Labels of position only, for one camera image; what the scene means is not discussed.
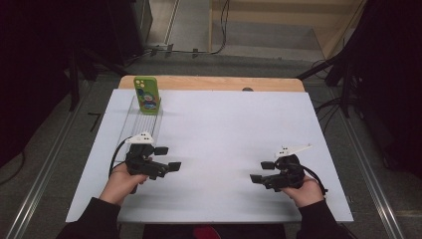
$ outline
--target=red object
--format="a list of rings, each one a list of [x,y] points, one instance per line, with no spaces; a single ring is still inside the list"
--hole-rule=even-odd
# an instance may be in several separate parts
[[[196,239],[221,239],[212,226],[203,225],[193,229],[193,236]]]

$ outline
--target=table surface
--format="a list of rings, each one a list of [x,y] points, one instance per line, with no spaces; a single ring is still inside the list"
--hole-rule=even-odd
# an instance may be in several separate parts
[[[134,76],[121,78],[119,89],[133,89]],[[235,78],[235,77],[188,77],[155,76],[161,90],[211,90],[242,91],[251,88],[255,92],[304,92],[304,85],[298,79],[280,78]]]
[[[154,160],[163,163],[181,161],[182,166],[178,172],[147,181],[136,194],[129,195],[120,211],[119,221],[300,221],[301,215],[288,196],[252,183],[249,174],[275,174],[275,171],[262,170],[260,162],[275,160],[274,152],[282,144],[305,143],[311,143],[313,147],[298,153],[298,157],[303,165],[318,174],[329,189],[327,203],[335,219],[344,222],[353,220],[312,103],[301,81],[170,76],[156,78],[163,90],[177,89],[180,85],[182,90],[202,91],[160,91],[164,116],[158,145],[168,146],[170,150],[166,156],[156,156]],[[77,220],[90,198],[100,195],[106,184],[110,156],[121,133],[118,125],[124,124],[127,116],[125,109],[134,97],[134,91],[123,89],[132,88],[132,80],[133,76],[123,77],[120,90],[114,91],[111,96],[68,214],[68,222]],[[270,85],[284,89],[284,93],[262,90],[271,88]],[[257,92],[240,92],[245,87]],[[216,89],[232,91],[214,91]],[[263,106],[257,104],[259,101],[271,103]],[[250,106],[259,106],[263,112],[255,111]]]

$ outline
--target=tripod stand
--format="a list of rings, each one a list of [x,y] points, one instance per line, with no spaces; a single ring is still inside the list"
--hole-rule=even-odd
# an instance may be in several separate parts
[[[299,80],[304,80],[328,67],[331,67],[328,75],[325,78],[325,83],[329,87],[337,86],[338,82],[343,78],[340,108],[344,115],[349,118],[347,103],[349,99],[350,86],[352,78],[357,72],[356,65],[358,65],[359,51],[365,49],[365,36],[369,35],[369,26],[376,16],[377,9],[382,1],[368,1],[360,18],[353,35],[350,37],[344,48],[334,57],[325,62],[316,65],[312,69],[296,76]]]

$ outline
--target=gray floor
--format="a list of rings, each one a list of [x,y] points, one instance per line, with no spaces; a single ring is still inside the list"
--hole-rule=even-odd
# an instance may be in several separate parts
[[[187,2],[183,2],[183,0],[178,3],[178,11],[180,11],[178,14],[183,14],[183,6],[186,7],[189,4],[184,4]],[[184,26],[186,29],[190,26],[183,22],[174,24]],[[229,34],[235,31],[236,23],[231,26]],[[244,28],[245,26],[239,26],[238,31]],[[172,36],[169,37],[169,40],[176,39],[174,34],[177,35],[177,32],[174,29],[176,28],[172,29]],[[280,37],[282,45],[284,45],[281,49],[288,49],[288,51],[280,50],[283,54],[277,54],[277,56],[257,55],[258,52],[264,53],[261,51],[263,46],[276,49],[271,43],[254,43],[259,39],[257,37],[252,36],[250,42],[239,42],[240,45],[236,45],[238,43],[235,44],[233,38],[230,38],[232,40],[228,40],[228,46],[220,55],[203,55],[192,59],[190,55],[186,54],[172,54],[166,58],[163,54],[158,53],[154,57],[144,56],[127,70],[139,75],[292,78],[309,69],[314,61],[319,60],[317,54],[320,53],[317,52],[315,39],[309,30],[295,29],[290,26],[281,26],[280,29],[280,32],[286,33],[285,37]],[[191,51],[191,48],[199,48],[199,45],[203,44],[196,43],[197,39],[188,39],[194,40],[192,45],[186,45],[188,47],[182,50]],[[249,49],[247,46],[254,48],[254,51],[252,53],[245,52],[245,49]],[[298,57],[297,50],[302,52],[301,57]],[[117,87],[118,80],[119,76],[115,73],[103,72],[96,82],[81,84],[82,92],[86,92],[86,97],[80,104],[79,110],[70,114],[68,112],[70,99],[64,99],[34,134],[25,148],[26,162],[22,171],[7,184],[0,186],[2,202],[0,203],[0,238],[6,237],[15,218],[22,215],[18,214],[19,209],[23,208],[23,205],[28,208],[28,204],[31,204],[25,199],[35,189],[40,192],[40,197],[38,200],[32,201],[32,205],[29,205],[34,210],[24,217],[27,224],[22,225],[23,230],[17,238],[54,238],[65,225],[70,203],[99,127],[97,124],[92,131],[96,117],[89,114],[105,111],[111,91]],[[304,85],[316,106],[332,99],[339,92],[339,87],[328,88],[317,77],[305,80]],[[353,108],[350,108],[349,111],[350,119],[346,119],[342,113],[337,112],[329,121],[325,131],[328,148],[344,192],[349,198],[350,209],[355,220],[353,223],[346,224],[347,228],[358,238],[389,238],[388,230],[378,211],[378,198],[371,193],[371,183],[365,177],[365,171],[370,169],[373,173],[372,176],[384,193],[386,202],[391,206],[403,233],[403,238],[420,238],[422,234],[422,203],[420,203],[422,180],[404,171],[386,169],[382,163],[382,155],[372,140],[364,121],[358,117]],[[321,112],[318,116],[322,117],[323,114],[324,112]],[[60,150],[57,151],[57,155],[51,155],[52,148],[58,146],[56,139],[60,135],[62,125],[66,120],[71,119],[74,119],[73,123]],[[320,124],[324,129],[326,119],[322,120]],[[52,156],[55,156],[56,160],[49,170],[51,174],[40,175],[39,172],[44,171],[44,163]],[[18,167],[21,158],[21,155],[17,156],[0,168],[0,180],[6,178],[11,171]],[[361,163],[363,158],[368,161],[365,167],[362,167]],[[48,182],[46,186],[35,187],[34,182],[43,176],[46,176],[45,180]],[[286,228],[288,238],[295,238],[299,224],[287,224]],[[141,233],[142,225],[124,224],[121,238],[140,238]]]
[[[225,28],[226,45],[220,55],[309,62],[323,59],[310,26],[233,22],[229,13],[227,25],[214,20],[209,31],[209,7],[209,1],[151,1],[154,22],[148,44],[173,45],[176,51],[216,52],[223,43]]]

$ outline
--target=metal rail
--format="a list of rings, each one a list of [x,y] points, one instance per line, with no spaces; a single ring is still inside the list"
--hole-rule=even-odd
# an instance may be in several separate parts
[[[34,184],[32,185],[19,209],[18,215],[16,216],[15,221],[13,222],[6,236],[7,239],[17,239],[23,237],[26,228],[28,227],[28,224],[31,221],[31,218],[34,215],[35,210],[37,209],[37,206],[44,193],[44,190],[47,187],[49,179],[53,174],[54,168],[57,164],[57,155],[59,154],[60,149],[62,148],[62,145],[68,135],[68,132],[76,118],[76,115],[78,114],[81,104],[83,103],[90,89],[91,85],[88,84],[87,81],[84,81],[81,88],[81,100],[77,104],[76,108],[72,112],[69,112],[68,116],[66,117],[66,120],[62,128],[60,129],[60,132],[57,135],[54,144],[50,149],[50,152],[42,168],[40,169],[40,172],[37,175],[37,178],[34,181]]]
[[[335,93],[330,89],[332,97],[335,97]],[[372,196],[372,200],[375,203],[378,214],[381,218],[382,223],[384,224],[385,230],[388,234],[388,237],[391,239],[402,239],[405,238],[403,232],[400,229],[400,226],[397,222],[397,219],[394,215],[387,197],[382,190],[381,185],[378,182],[378,179],[375,176],[375,173],[372,170],[372,167],[369,163],[369,160],[364,152],[364,149],[359,141],[359,138],[354,130],[354,127],[350,119],[346,119],[343,114],[341,119],[344,123],[347,134],[350,138],[350,141],[357,154],[357,165],[359,166],[362,177],[366,182],[369,193]]]
[[[173,30],[174,20],[175,20],[176,15],[177,15],[177,10],[179,9],[179,3],[180,3],[180,0],[176,0],[174,2],[174,7],[173,7],[173,11],[171,12],[170,22],[168,24],[168,28],[167,28],[167,31],[165,33],[165,38],[164,38],[165,44],[168,44],[168,42],[170,41],[170,35],[171,35],[171,31]]]

